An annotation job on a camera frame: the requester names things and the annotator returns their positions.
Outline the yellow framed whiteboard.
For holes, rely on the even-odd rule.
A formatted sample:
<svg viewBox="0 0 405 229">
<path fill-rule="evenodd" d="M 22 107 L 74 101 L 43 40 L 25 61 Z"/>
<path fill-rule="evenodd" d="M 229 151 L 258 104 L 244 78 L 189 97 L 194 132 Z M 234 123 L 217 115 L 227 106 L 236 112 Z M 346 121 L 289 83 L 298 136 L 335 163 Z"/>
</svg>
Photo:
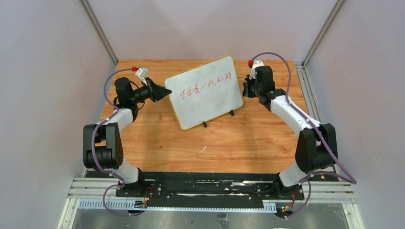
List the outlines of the yellow framed whiteboard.
<svg viewBox="0 0 405 229">
<path fill-rule="evenodd" d="M 169 100 L 182 130 L 243 106 L 234 59 L 224 56 L 165 79 Z"/>
</svg>

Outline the blue black whiteboard eraser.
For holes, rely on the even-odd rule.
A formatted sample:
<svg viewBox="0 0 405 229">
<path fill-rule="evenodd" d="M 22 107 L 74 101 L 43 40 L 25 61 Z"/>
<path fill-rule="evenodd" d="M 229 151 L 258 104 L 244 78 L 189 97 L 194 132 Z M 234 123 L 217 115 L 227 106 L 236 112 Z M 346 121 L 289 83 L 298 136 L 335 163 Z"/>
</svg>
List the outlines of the blue black whiteboard eraser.
<svg viewBox="0 0 405 229">
<path fill-rule="evenodd" d="M 249 97 L 249 87 L 248 87 L 248 83 L 247 83 L 247 82 L 244 82 L 244 83 L 243 83 L 243 87 L 244 87 L 243 93 L 242 93 L 243 97 Z"/>
</svg>

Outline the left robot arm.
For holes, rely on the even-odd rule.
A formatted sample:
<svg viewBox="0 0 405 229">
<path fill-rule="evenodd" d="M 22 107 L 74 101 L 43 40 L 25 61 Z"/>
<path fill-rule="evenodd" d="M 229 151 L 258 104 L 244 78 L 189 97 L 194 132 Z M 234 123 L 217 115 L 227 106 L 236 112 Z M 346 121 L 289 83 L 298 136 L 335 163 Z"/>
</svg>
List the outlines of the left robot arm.
<svg viewBox="0 0 405 229">
<path fill-rule="evenodd" d="M 98 170 L 119 180 L 118 188 L 129 188 L 140 194 L 147 190 L 142 171 L 124 159 L 120 133 L 132 124 L 139 114 L 139 104 L 150 99 L 160 101 L 172 91 L 155 84 L 150 78 L 141 87 L 133 89 L 128 78 L 114 82 L 117 96 L 114 111 L 105 120 L 83 128 L 83 163 L 86 168 Z"/>
</svg>

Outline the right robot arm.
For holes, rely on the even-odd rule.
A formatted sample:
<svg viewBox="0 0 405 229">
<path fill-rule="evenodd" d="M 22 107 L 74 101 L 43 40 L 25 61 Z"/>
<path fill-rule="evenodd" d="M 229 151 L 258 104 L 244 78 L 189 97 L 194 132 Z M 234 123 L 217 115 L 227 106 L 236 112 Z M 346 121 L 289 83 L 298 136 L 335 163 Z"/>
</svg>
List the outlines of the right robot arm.
<svg viewBox="0 0 405 229">
<path fill-rule="evenodd" d="M 280 117 L 298 137 L 294 162 L 277 174 L 270 189 L 276 196 L 285 198 L 306 176 L 335 164 L 338 153 L 334 126 L 308 116 L 283 89 L 277 89 L 270 66 L 251 69 L 245 78 L 243 96 L 258 98 L 260 104 Z"/>
</svg>

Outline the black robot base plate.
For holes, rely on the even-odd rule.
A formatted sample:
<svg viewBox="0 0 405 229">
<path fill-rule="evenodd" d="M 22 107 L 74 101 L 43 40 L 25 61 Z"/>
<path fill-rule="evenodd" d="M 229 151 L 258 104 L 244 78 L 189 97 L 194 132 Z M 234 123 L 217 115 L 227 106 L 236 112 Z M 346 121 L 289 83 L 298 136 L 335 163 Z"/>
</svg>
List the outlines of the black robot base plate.
<svg viewBox="0 0 405 229">
<path fill-rule="evenodd" d="M 117 197 L 150 198 L 151 207 L 168 208 L 262 208 L 264 200 L 290 204 L 303 200 L 296 186 L 285 198 L 270 191 L 275 173 L 208 173 L 144 171 L 147 190 L 140 194 L 129 188 L 116 191 Z"/>
</svg>

